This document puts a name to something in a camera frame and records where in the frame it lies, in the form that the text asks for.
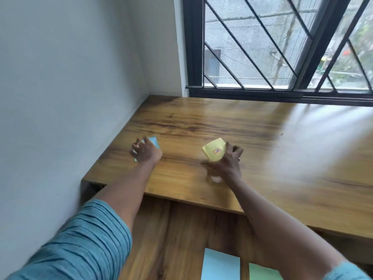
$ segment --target black window frame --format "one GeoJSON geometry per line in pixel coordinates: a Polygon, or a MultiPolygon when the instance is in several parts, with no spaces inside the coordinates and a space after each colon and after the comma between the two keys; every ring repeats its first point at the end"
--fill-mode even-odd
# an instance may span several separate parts
{"type": "MultiPolygon", "coordinates": [[[[337,93],[333,84],[333,90],[330,92],[319,92],[319,89],[314,92],[310,90],[306,91],[350,1],[351,0],[322,1],[312,28],[309,30],[310,37],[306,41],[300,59],[294,68],[297,76],[293,76],[291,79],[289,90],[276,91],[273,89],[243,89],[243,86],[241,86],[241,89],[217,88],[212,82],[213,87],[203,87],[204,78],[210,81],[208,76],[206,77],[203,75],[203,57],[205,49],[204,10],[206,0],[183,0],[186,65],[188,72],[187,88],[189,89],[189,96],[372,107],[372,92],[369,94],[351,94],[338,91],[337,93]]],[[[363,3],[365,2],[367,5],[369,1],[370,0],[364,0],[363,3]]],[[[357,15],[360,13],[358,18],[360,18],[364,9],[365,8],[357,12],[357,15]]]]}

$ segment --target hand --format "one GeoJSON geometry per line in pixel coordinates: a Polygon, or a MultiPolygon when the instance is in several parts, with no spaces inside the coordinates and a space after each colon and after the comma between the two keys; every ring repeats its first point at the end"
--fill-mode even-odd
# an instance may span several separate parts
{"type": "Polygon", "coordinates": [[[240,170],[240,156],[244,150],[239,146],[231,146],[230,143],[226,143],[226,150],[222,159],[216,162],[203,161],[202,164],[207,166],[207,170],[212,175],[220,176],[223,179],[233,179],[241,177],[240,170]]]}
{"type": "Polygon", "coordinates": [[[156,148],[146,136],[144,136],[144,141],[137,139],[136,142],[132,144],[132,149],[129,153],[136,158],[139,163],[149,161],[152,163],[153,167],[156,166],[162,157],[162,151],[156,148]]]}

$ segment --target blue striped sleeve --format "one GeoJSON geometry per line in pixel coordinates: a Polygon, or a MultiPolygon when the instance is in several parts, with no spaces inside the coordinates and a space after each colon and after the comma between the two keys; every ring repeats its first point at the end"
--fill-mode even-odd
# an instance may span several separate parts
{"type": "Polygon", "coordinates": [[[117,279],[132,246],[127,225],[101,200],[87,202],[9,280],[117,279]]]}
{"type": "Polygon", "coordinates": [[[355,264],[343,262],[329,272],[324,280],[371,280],[371,278],[355,264]]]}

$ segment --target window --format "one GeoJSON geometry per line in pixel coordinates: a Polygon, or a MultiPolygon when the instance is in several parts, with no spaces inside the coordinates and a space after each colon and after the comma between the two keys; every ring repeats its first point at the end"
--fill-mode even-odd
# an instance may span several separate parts
{"type": "Polygon", "coordinates": [[[373,0],[183,0],[189,95],[373,106],[373,0]]]}

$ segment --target wood grain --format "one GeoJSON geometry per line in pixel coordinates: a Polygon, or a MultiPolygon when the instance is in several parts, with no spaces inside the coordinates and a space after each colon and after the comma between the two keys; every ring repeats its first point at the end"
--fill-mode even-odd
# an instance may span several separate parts
{"type": "Polygon", "coordinates": [[[308,226],[373,238],[373,108],[152,96],[84,180],[133,168],[142,135],[163,151],[146,194],[242,213],[200,165],[202,146],[222,137],[245,149],[243,178],[274,204],[308,226]]]}
{"type": "MultiPolygon", "coordinates": [[[[145,196],[132,235],[119,280],[200,280],[205,248],[240,257],[241,280],[249,280],[249,263],[278,269],[243,215],[145,196]]],[[[372,240],[322,236],[348,260],[373,263],[372,240]]]]}

